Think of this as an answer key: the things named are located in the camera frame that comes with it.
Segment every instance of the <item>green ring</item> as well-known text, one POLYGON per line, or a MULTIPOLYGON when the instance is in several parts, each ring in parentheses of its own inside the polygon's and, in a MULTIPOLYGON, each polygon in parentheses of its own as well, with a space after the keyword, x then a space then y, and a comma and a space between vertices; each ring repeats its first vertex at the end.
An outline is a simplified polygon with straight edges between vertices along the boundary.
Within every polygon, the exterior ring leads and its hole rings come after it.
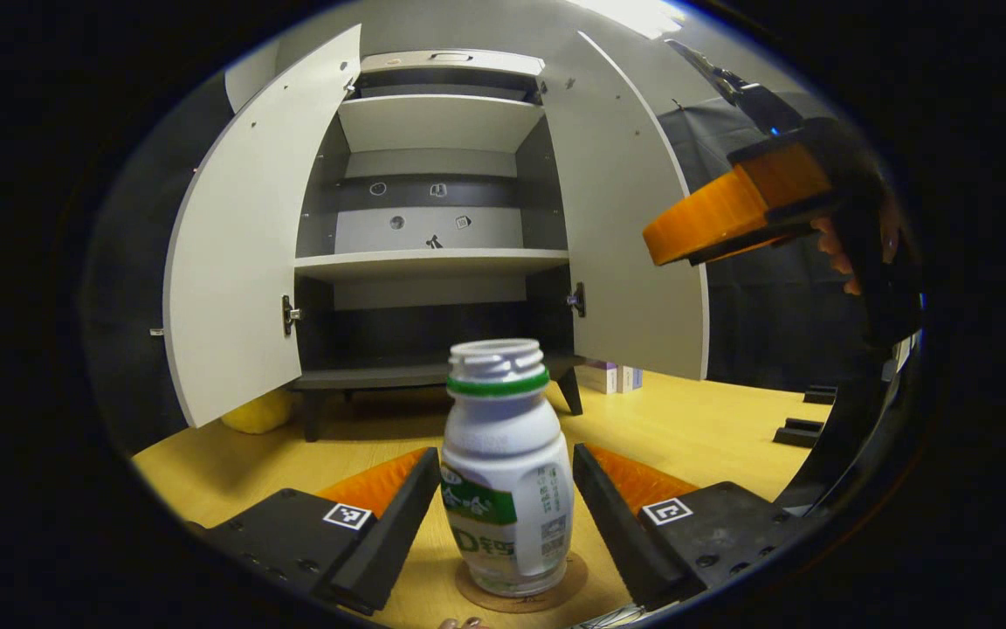
POLYGON ((550 371, 542 369, 541 374, 520 380, 500 382, 474 382, 447 379, 448 389, 453 394, 472 395, 475 398, 503 398, 507 395, 530 394, 550 383, 550 371))

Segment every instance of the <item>green bottle label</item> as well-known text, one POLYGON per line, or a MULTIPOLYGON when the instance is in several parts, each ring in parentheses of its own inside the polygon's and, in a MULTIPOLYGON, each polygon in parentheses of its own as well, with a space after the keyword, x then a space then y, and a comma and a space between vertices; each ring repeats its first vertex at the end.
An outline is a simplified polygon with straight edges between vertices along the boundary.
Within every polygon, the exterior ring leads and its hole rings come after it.
POLYGON ((445 463, 440 465, 440 496, 451 513, 484 524, 503 526, 518 520, 510 491, 496 491, 472 482, 445 463))

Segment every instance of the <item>sticker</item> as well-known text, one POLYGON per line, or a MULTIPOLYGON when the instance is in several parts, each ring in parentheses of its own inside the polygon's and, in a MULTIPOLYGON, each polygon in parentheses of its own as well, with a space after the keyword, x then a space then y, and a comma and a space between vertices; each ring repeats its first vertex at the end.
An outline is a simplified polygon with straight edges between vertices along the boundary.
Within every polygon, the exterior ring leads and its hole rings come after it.
POLYGON ((451 513, 484 524, 507 525, 518 520, 510 491, 496 491, 472 482, 444 463, 440 469, 440 496, 445 502, 445 509, 451 513))
POLYGON ((336 506, 332 506, 332 510, 328 511, 328 514, 325 514, 325 516, 321 519, 330 522, 330 524, 359 530, 363 527, 363 522, 367 521, 368 517, 371 517, 371 509, 360 509, 358 506, 341 505, 338 502, 338 504, 336 504, 336 506))
POLYGON ((670 500, 663 500, 655 502, 653 505, 643 506, 643 510, 659 526, 693 514, 693 511, 688 506, 682 504, 682 501, 678 500, 678 498, 670 498, 670 500))

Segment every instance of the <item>yellow pillow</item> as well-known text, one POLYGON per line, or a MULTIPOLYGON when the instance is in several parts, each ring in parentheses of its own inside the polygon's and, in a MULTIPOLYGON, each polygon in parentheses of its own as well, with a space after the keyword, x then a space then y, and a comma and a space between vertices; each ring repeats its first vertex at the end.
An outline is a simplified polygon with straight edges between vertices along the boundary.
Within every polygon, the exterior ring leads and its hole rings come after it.
POLYGON ((235 411, 220 418, 223 426, 246 434, 264 434, 290 421, 299 395, 284 388, 276 388, 269 394, 243 404, 235 411))

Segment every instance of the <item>qr code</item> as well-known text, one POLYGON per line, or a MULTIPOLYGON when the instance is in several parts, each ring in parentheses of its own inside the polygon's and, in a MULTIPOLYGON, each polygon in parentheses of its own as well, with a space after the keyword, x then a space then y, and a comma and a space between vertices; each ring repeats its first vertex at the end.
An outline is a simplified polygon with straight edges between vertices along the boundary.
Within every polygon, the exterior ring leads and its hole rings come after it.
POLYGON ((548 555, 550 553, 554 553, 554 551, 561 548, 561 546, 565 544, 566 544, 566 538, 564 537, 557 537, 556 539, 550 539, 544 542, 544 544, 542 544, 542 554, 548 555))
POLYGON ((566 517, 561 516, 555 519, 551 519, 542 525, 542 541, 547 540, 550 537, 558 536, 566 531, 566 517))

